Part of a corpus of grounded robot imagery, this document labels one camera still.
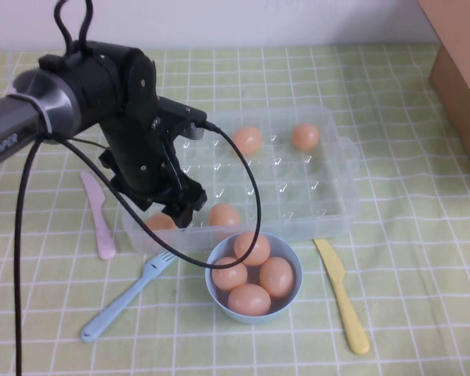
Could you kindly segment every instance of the plastic knife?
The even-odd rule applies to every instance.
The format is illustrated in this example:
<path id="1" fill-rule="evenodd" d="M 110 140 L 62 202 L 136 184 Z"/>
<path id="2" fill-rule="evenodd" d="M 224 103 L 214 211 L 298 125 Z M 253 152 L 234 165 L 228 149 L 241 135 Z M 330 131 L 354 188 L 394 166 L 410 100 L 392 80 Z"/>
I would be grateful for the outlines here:
<path id="1" fill-rule="evenodd" d="M 103 260 L 109 260 L 116 255 L 117 250 L 115 249 L 113 237 L 108 230 L 103 216 L 103 203 L 105 201 L 103 189 L 98 184 L 96 178 L 88 172 L 81 172 L 80 176 L 84 183 L 85 190 L 87 191 L 87 196 L 89 197 L 89 203 L 92 209 L 99 256 Z"/>
<path id="2" fill-rule="evenodd" d="M 336 294 L 336 301 L 338 302 L 339 311 L 350 348 L 355 354 L 366 354 L 369 352 L 370 348 L 366 332 L 355 313 L 355 309 L 346 294 L 345 288 L 343 287 L 345 267 L 329 242 L 324 239 L 314 239 L 313 243 L 315 243 L 322 261 L 326 266 L 327 275 L 329 276 L 334 293 Z"/>

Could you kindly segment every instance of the clear plastic egg tray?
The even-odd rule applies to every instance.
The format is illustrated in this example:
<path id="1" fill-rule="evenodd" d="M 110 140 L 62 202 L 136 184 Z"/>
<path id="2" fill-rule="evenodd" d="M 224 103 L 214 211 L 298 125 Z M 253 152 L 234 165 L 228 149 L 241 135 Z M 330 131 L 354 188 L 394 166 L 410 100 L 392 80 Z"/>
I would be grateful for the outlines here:
<path id="1" fill-rule="evenodd" d="M 262 231 L 285 241 L 336 237 L 347 232 L 359 210 L 353 171 L 360 152 L 346 137 L 340 138 L 332 113 L 325 107 L 296 106 L 220 111 L 208 120 L 229 136 L 241 127 L 254 125 L 262 132 L 260 150 L 246 159 L 255 176 L 262 200 Z M 317 126 L 320 141 L 310 152 L 291 145 L 293 128 L 302 122 Z M 183 171 L 198 181 L 208 201 L 193 213 L 185 229 L 156 234 L 180 251 L 210 250 L 233 233 L 253 230 L 256 202 L 248 174 L 231 146 L 219 135 L 205 132 L 192 141 L 178 137 L 176 153 Z M 214 204 L 224 202 L 240 213 L 240 226 L 209 226 Z M 142 219 L 162 210 L 153 204 L 146 212 L 132 205 Z M 140 252 L 161 249 L 123 211 L 123 226 L 133 247 Z"/>

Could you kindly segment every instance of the brown egg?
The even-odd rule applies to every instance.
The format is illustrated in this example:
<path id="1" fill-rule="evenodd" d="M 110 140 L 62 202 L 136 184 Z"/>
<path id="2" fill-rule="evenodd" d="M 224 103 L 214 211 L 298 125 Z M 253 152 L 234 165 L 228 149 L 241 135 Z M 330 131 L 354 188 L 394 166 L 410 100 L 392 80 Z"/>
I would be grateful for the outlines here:
<path id="1" fill-rule="evenodd" d="M 216 265 L 226 265 L 235 262 L 233 257 L 223 257 L 215 262 Z M 248 281 L 248 269 L 244 264 L 238 264 L 229 269 L 213 269 L 212 282 L 223 291 L 232 291 L 235 287 Z"/>
<path id="2" fill-rule="evenodd" d="M 177 226 L 174 221 L 168 215 L 158 212 L 153 214 L 151 217 L 146 220 L 146 225 L 152 231 L 159 230 L 176 230 Z M 147 234 L 143 238 L 143 247 L 146 249 L 146 252 L 149 253 L 158 253 L 162 252 L 164 249 L 159 245 L 152 237 L 149 237 Z M 165 242 L 170 244 L 174 240 L 175 233 L 161 233 L 160 238 Z"/>
<path id="3" fill-rule="evenodd" d="M 261 266 L 259 284 L 271 298 L 287 296 L 295 284 L 291 265 L 281 257 L 270 257 Z"/>
<path id="4" fill-rule="evenodd" d="M 310 123 L 301 123 L 292 131 L 292 145 L 299 150 L 309 151 L 319 143 L 320 135 L 317 127 Z"/>
<path id="5" fill-rule="evenodd" d="M 212 207 L 209 213 L 209 226 L 240 225 L 240 215 L 230 204 L 219 203 Z"/>
<path id="6" fill-rule="evenodd" d="M 254 237 L 254 231 L 248 233 L 242 233 L 235 240 L 233 245 L 235 256 L 239 259 L 248 251 L 249 246 L 252 243 Z M 259 234 L 258 240 L 254 248 L 252 248 L 251 254 L 243 261 L 243 264 L 247 266 L 258 266 L 264 263 L 269 257 L 269 242 L 264 235 Z"/>
<path id="7" fill-rule="evenodd" d="M 171 217 L 164 213 L 155 213 L 146 221 L 146 225 L 152 231 L 158 230 L 175 230 L 177 226 Z"/>
<path id="8" fill-rule="evenodd" d="M 272 300 L 257 284 L 242 284 L 228 296 L 228 308 L 245 316 L 262 316 L 269 312 Z"/>
<path id="9" fill-rule="evenodd" d="M 245 156 L 258 151 L 262 144 L 263 138 L 261 131 L 253 126 L 243 127 L 236 131 L 232 140 L 239 148 L 240 152 Z"/>

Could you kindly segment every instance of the table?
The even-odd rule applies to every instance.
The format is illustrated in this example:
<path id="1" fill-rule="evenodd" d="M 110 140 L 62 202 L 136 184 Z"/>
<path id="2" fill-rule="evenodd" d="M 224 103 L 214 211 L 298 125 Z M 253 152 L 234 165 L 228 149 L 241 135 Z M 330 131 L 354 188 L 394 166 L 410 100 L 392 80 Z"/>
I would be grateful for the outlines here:
<path id="1" fill-rule="evenodd" d="M 371 340 L 346 344 L 311 241 L 293 243 L 305 268 L 279 320 L 238 324 L 216 308 L 203 270 L 170 266 L 93 344 L 78 339 L 98 310 L 141 273 L 116 200 L 105 216 L 120 253 L 96 256 L 78 177 L 86 167 L 44 145 L 23 226 L 23 352 L 28 374 L 470 375 L 470 160 L 427 81 L 437 45 L 147 51 L 159 94 L 206 111 L 321 103 L 361 150 L 362 211 L 330 239 Z M 36 52 L 0 53 L 0 96 Z M 81 136 L 104 142 L 98 127 Z M 81 146 L 93 159 L 94 146 Z M 0 374 L 13 372 L 13 218 L 27 150 L 0 164 Z"/>

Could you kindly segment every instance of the light blue bowl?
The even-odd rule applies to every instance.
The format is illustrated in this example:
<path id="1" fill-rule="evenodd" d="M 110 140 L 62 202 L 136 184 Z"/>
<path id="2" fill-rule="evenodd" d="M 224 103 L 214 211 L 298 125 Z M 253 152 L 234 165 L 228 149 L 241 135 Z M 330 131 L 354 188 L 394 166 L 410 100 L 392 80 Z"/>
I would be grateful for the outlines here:
<path id="1" fill-rule="evenodd" d="M 220 291 L 214 285 L 214 282 L 212 282 L 211 269 L 205 270 L 205 283 L 207 284 L 207 289 L 209 290 L 209 293 L 211 294 L 214 301 L 218 304 L 218 306 L 227 316 L 244 324 L 265 324 L 276 319 L 296 298 L 296 295 L 298 295 L 303 282 L 302 265 L 299 261 L 298 256 L 295 254 L 291 246 L 289 246 L 289 244 L 287 244 L 280 238 L 275 237 L 274 235 L 270 235 L 269 233 L 261 234 L 264 235 L 269 241 L 269 246 L 271 250 L 270 257 L 281 257 L 282 259 L 287 260 L 287 262 L 291 264 L 292 270 L 295 275 L 295 286 L 292 292 L 285 299 L 281 299 L 278 302 L 272 301 L 272 306 L 270 308 L 269 314 L 265 316 L 245 316 L 240 315 L 239 313 L 235 313 L 234 311 L 228 309 L 227 302 L 229 293 Z M 220 258 L 226 256 L 234 257 L 233 245 L 235 243 L 235 239 L 237 239 L 239 235 L 240 234 L 228 237 L 221 243 L 216 245 L 216 247 L 212 250 L 211 254 L 209 255 L 208 262 L 216 262 Z M 257 280 L 249 280 L 248 283 L 259 284 Z"/>

